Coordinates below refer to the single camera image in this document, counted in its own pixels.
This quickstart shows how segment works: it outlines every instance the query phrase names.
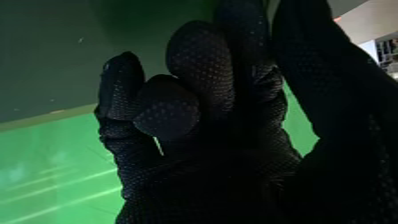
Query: green wall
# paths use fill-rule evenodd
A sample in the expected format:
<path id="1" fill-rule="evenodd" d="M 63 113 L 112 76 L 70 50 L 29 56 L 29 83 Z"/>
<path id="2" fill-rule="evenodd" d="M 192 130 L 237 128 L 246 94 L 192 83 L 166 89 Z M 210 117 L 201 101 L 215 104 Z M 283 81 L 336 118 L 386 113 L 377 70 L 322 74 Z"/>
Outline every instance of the green wall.
<path id="1" fill-rule="evenodd" d="M 306 154 L 317 137 L 288 98 L 285 126 Z M 112 223 L 121 184 L 93 114 L 2 132 L 0 149 L 0 223 Z"/>

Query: black glove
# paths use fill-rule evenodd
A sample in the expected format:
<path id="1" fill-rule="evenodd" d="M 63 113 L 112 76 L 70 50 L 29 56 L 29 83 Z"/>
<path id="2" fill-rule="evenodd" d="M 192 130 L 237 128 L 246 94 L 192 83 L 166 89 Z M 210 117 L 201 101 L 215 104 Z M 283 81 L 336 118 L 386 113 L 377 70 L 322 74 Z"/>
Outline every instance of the black glove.
<path id="1" fill-rule="evenodd" d="M 173 76 L 144 84 L 132 53 L 105 64 L 96 117 L 125 187 L 118 223 L 286 221 L 301 156 L 262 1 L 222 1 L 214 22 L 190 22 L 171 38 Z"/>
<path id="2" fill-rule="evenodd" d="M 333 21 L 327 0 L 283 0 L 278 65 L 320 141 L 286 190 L 297 223 L 398 223 L 398 84 Z"/>

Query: gloved hand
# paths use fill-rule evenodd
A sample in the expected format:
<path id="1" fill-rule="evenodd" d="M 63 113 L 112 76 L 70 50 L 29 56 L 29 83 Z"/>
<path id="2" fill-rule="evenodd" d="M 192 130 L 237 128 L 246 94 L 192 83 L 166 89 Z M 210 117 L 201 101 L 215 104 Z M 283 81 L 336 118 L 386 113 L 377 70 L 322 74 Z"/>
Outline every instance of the gloved hand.
<path id="1" fill-rule="evenodd" d="M 125 187 L 118 223 L 285 221 L 301 155 L 269 48 L 262 1 L 226 0 L 214 24 L 190 22 L 171 38 L 173 76 L 144 83 L 132 53 L 105 64 L 96 117 Z"/>
<path id="2" fill-rule="evenodd" d="M 397 83 L 326 0 L 281 1 L 272 33 L 320 137 L 302 162 L 260 0 L 221 1 L 214 24 L 176 32 L 173 77 L 144 84 L 132 53 L 105 65 L 96 116 L 125 186 L 118 223 L 397 223 Z"/>
<path id="3" fill-rule="evenodd" d="M 286 187 L 297 223 L 398 223 L 398 83 L 350 43 L 327 0 L 281 0 L 278 65 L 320 141 Z"/>

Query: white light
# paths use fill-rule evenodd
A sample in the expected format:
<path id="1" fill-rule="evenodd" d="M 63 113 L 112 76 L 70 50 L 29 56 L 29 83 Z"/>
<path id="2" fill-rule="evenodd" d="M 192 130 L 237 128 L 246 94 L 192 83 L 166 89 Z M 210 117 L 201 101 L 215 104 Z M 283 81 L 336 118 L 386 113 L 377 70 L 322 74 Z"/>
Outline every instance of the white light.
<path id="1" fill-rule="evenodd" d="M 102 173 L 93 174 L 91 176 L 80 178 L 79 180 L 70 181 L 70 182 L 64 183 L 64 184 L 54 185 L 52 187 L 48 187 L 48 188 L 45 188 L 45 189 L 41 189 L 41 190 L 38 190 L 38 191 L 27 193 L 27 194 L 20 195 L 18 197 L 2 200 L 2 201 L 0 201 L 0 204 L 9 204 L 11 202 L 16 202 L 16 201 L 20 201 L 22 199 L 27 199 L 27 198 L 38 196 L 39 194 L 47 193 L 48 191 L 59 189 L 61 187 L 66 187 L 66 186 L 71 186 L 73 184 L 82 183 L 84 181 L 87 181 L 87 180 L 91 180 L 91 179 L 102 177 L 103 175 L 114 173 L 116 171 L 118 171 L 118 168 L 114 168 L 112 170 L 103 171 Z"/>
<path id="2" fill-rule="evenodd" d="M 39 212 L 36 212 L 36 213 L 25 215 L 23 217 L 20 217 L 20 218 L 9 220 L 4 224 L 15 224 L 15 223 L 20 223 L 20 222 L 23 222 L 23 221 L 34 219 L 36 217 L 39 217 L 39 216 L 47 215 L 48 213 L 55 212 L 57 210 L 61 210 L 64 207 L 80 204 L 82 202 L 86 202 L 86 201 L 89 201 L 89 200 L 93 200 L 93 199 L 96 199 L 96 198 L 107 196 L 109 194 L 116 193 L 116 192 L 119 192 L 119 191 L 121 191 L 121 186 L 116 187 L 116 188 L 112 188 L 112 189 L 109 189 L 107 191 L 102 191 L 100 193 L 89 195 L 87 197 L 84 197 L 84 198 L 73 200 L 73 201 L 68 202 L 66 204 L 50 207 L 48 209 L 45 209 L 45 210 L 41 210 Z"/>

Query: finger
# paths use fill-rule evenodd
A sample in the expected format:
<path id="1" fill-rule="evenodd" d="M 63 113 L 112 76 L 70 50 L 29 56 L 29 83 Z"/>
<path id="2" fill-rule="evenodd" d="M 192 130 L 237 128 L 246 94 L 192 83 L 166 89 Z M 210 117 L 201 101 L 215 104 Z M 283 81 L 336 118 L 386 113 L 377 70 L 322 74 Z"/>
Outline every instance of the finger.
<path id="1" fill-rule="evenodd" d="M 222 34 L 206 22 L 190 22 L 169 42 L 167 67 L 199 97 L 203 121 L 217 124 L 233 111 L 233 66 Z"/>
<path id="2" fill-rule="evenodd" d="M 135 101 L 134 123 L 160 141 L 189 137 L 199 123 L 199 102 L 173 76 L 159 75 L 148 81 Z"/>
<path id="3" fill-rule="evenodd" d="M 222 0 L 214 17 L 226 34 L 233 54 L 237 103 L 253 110 L 258 102 L 256 85 L 272 70 L 269 21 L 262 0 Z"/>
<path id="4" fill-rule="evenodd" d="M 302 28 L 299 6 L 301 1 L 281 1 L 272 32 L 276 59 L 317 135 L 329 137 L 338 130 L 349 131 L 347 127 L 356 126 L 358 119 L 363 119 L 358 115 L 366 110 L 334 61 L 324 58 L 311 41 L 310 36 L 318 31 L 306 32 Z"/>
<path id="5" fill-rule="evenodd" d="M 141 183 L 135 181 L 141 169 L 160 157 L 153 139 L 141 133 L 132 122 L 134 99 L 143 84 L 139 58 L 127 52 L 111 59 L 103 67 L 100 104 L 95 111 L 102 142 L 116 157 L 127 198 L 132 195 L 132 183 Z"/>
<path id="6" fill-rule="evenodd" d="M 237 107 L 246 119 L 247 142 L 262 149 L 299 155 L 281 127 L 286 98 L 283 77 L 272 62 L 263 1 L 222 0 L 214 20 L 233 53 Z"/>

